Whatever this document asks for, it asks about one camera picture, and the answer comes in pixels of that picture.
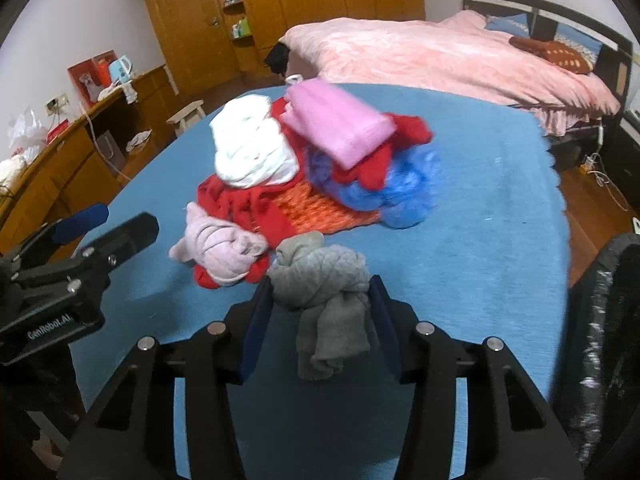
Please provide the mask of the orange mesh net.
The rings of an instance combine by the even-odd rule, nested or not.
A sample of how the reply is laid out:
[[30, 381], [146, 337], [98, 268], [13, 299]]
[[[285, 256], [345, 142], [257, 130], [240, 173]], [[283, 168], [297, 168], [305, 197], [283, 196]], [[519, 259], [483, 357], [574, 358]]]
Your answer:
[[307, 180], [299, 181], [273, 201], [296, 234], [318, 231], [330, 235], [380, 222], [377, 211], [350, 209], [318, 192]]

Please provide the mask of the grey cloth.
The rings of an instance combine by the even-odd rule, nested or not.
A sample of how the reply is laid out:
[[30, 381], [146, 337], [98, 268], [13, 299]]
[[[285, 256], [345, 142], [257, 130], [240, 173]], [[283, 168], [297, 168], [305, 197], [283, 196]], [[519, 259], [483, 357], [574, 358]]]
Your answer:
[[312, 231], [282, 240], [267, 271], [274, 302], [299, 314], [297, 374], [316, 382], [376, 343], [366, 257]]

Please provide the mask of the blue plastic bag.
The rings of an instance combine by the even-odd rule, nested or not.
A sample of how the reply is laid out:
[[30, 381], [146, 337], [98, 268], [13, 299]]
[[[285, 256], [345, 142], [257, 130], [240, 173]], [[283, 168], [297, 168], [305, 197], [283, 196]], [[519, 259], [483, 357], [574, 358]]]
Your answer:
[[354, 211], [377, 212], [389, 228], [416, 226], [435, 207], [440, 158], [428, 144], [393, 154], [379, 191], [367, 190], [357, 181], [338, 183], [331, 176], [331, 166], [327, 154], [308, 148], [306, 175], [318, 192]]

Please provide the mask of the black trash bin with liner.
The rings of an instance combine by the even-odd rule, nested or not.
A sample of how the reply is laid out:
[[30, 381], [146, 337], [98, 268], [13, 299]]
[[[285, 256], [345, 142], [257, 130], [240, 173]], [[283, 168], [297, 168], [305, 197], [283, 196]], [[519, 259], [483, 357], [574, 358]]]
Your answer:
[[586, 479], [639, 477], [639, 237], [613, 237], [567, 295], [550, 404]]

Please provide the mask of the wooden side cabinet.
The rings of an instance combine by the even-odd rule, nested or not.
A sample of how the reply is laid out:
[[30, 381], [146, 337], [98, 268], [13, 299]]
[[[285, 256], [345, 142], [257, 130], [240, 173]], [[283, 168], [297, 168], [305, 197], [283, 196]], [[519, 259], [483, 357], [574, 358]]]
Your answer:
[[89, 108], [1, 194], [1, 251], [43, 223], [111, 203], [176, 135], [167, 119], [181, 102], [163, 66], [137, 77], [136, 102], [118, 90]]

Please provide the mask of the pale pink crumpled cloth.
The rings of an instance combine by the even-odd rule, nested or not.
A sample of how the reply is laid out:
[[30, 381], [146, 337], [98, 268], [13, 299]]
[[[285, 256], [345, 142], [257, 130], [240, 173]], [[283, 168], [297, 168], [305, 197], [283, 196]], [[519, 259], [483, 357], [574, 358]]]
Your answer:
[[168, 256], [193, 268], [194, 280], [203, 288], [233, 286], [243, 280], [259, 281], [265, 266], [259, 262], [268, 252], [262, 234], [210, 216], [197, 203], [186, 205], [183, 236]]

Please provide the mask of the small white stool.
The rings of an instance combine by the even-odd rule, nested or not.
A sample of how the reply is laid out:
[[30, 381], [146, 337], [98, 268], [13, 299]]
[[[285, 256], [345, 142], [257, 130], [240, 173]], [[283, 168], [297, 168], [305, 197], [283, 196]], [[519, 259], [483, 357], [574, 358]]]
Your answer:
[[166, 124], [174, 128], [177, 138], [206, 116], [203, 105], [203, 100], [192, 101], [166, 120]]

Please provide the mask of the white crumpled cloth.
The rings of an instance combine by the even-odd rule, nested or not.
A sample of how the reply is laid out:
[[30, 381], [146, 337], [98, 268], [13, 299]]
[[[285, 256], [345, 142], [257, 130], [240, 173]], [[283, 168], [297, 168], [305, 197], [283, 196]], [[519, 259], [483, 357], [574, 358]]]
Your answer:
[[294, 179], [298, 159], [277, 119], [271, 100], [261, 94], [233, 99], [210, 121], [215, 172], [225, 185], [252, 188]]

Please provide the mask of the light blue kettle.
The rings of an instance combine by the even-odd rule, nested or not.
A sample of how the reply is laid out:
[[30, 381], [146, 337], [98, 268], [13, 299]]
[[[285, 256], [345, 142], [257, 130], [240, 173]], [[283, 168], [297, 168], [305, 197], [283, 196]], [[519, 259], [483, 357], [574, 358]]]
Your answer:
[[108, 72], [113, 84], [126, 84], [132, 79], [132, 63], [127, 55], [123, 55], [110, 63]]

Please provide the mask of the wooden wardrobe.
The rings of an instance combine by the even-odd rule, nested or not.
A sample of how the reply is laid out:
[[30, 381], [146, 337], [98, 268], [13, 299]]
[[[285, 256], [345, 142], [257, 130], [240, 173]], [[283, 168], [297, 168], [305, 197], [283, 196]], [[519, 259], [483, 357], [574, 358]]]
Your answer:
[[424, 0], [144, 0], [183, 96], [266, 76], [262, 60], [291, 27], [331, 18], [422, 20]]

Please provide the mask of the black bedside table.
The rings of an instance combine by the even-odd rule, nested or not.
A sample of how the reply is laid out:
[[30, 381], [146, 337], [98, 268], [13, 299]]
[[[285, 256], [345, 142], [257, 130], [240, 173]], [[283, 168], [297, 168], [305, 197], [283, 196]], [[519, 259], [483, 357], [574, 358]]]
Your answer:
[[613, 124], [606, 122], [601, 148], [605, 172], [635, 211], [640, 200], [639, 117], [631, 110]]

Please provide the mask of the brown dotted pillow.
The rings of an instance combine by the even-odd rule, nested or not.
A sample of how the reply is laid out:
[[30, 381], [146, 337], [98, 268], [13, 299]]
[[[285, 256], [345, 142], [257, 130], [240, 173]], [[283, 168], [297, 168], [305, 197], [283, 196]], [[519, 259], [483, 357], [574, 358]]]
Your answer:
[[539, 41], [520, 36], [512, 36], [509, 44], [518, 50], [542, 58], [548, 63], [578, 75], [588, 75], [593, 64], [580, 52], [557, 41]]

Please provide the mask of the dark wooden headboard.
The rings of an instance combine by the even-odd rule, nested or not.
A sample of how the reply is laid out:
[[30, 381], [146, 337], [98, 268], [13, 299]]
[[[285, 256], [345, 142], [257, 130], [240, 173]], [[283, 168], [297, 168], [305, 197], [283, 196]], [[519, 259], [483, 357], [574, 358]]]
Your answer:
[[483, 15], [526, 14], [529, 36], [540, 41], [570, 39], [587, 43], [597, 55], [592, 62], [598, 76], [624, 110], [631, 80], [632, 42], [616, 30], [580, 12], [546, 0], [461, 0], [463, 10]]

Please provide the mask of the right blue pillow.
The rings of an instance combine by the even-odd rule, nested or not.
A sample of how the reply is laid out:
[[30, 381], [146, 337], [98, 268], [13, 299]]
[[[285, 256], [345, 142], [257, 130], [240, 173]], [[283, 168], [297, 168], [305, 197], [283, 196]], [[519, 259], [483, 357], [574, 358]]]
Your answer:
[[554, 40], [580, 53], [592, 66], [597, 64], [599, 54], [603, 47], [601, 41], [565, 24], [556, 26]]

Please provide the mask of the blue pillow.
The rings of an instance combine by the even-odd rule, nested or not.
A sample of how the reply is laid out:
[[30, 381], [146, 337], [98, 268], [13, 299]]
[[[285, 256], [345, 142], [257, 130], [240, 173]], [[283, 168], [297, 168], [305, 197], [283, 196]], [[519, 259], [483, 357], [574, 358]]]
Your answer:
[[485, 28], [493, 32], [505, 32], [511, 36], [530, 37], [528, 15], [526, 13], [509, 16], [488, 15]]
[[592, 66], [597, 64], [599, 54], [603, 47], [601, 41], [565, 24], [556, 26], [554, 40], [580, 53]]

